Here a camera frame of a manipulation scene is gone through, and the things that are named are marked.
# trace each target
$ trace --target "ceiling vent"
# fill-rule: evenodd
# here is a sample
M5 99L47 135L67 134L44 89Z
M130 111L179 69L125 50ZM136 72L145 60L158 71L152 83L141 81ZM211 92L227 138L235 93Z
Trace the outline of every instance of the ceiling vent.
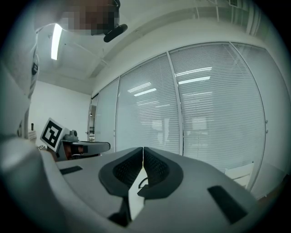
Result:
M229 5L237 7L237 2L238 2L238 0L229 0Z

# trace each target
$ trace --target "window blinds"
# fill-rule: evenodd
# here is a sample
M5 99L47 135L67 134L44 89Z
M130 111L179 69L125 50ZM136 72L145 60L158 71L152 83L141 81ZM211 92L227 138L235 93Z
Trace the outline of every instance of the window blinds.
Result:
M166 54L120 78L116 149L154 147L179 154L177 99Z
M97 142L110 143L110 150L102 154L110 154L115 151L115 111L117 89L118 80L115 80L99 93L95 122L95 140Z
M229 43L170 52L183 116L184 156L224 171L261 156L264 113L246 64Z

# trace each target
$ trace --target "white shirt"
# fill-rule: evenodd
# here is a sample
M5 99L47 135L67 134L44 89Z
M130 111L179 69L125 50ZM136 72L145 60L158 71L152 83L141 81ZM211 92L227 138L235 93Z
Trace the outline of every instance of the white shirt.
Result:
M20 136L23 137L25 134L24 118L26 113L28 116L31 95L39 73L34 16L35 5L27 7L15 22L0 54L0 133L2 135L16 134L21 123Z

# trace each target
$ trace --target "person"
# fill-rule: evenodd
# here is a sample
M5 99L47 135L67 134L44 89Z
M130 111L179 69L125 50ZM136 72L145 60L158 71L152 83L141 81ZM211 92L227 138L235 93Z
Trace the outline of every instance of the person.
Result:
M118 23L119 0L36 0L16 20L0 53L0 134L28 138L31 96L40 72L37 35L47 25L100 35Z

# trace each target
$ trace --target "white wall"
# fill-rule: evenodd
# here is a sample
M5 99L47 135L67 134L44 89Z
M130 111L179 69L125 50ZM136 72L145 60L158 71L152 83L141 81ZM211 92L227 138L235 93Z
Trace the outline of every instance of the white wall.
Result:
M288 95L272 98L272 95L276 95L285 84L288 92L291 93L290 56L273 27L270 27L266 38L262 41L247 35L239 26L229 22L218 23L216 19L184 20L166 25L122 50L111 61L110 66L103 69L96 77L93 95L119 75L151 57L182 46L214 41L241 42L264 47L269 51L283 75L285 83L282 83L282 80L273 81L275 88L269 86L262 96L263 105L268 109L265 114L266 119L269 120L267 128L270 128L268 137L271 140L266 140L269 145L266 147L261 170L253 187L253 193L259 198L272 191L282 181L291 162L288 145L290 142L286 138L282 140L281 137L282 135L288 138L290 136L290 98ZM263 76L259 78L261 84L266 83ZM262 91L264 86L259 86L259 89Z
M29 112L29 129L34 123L36 144L44 145L40 135L49 117L70 130L77 130L79 139L87 141L89 105L89 95L37 81Z

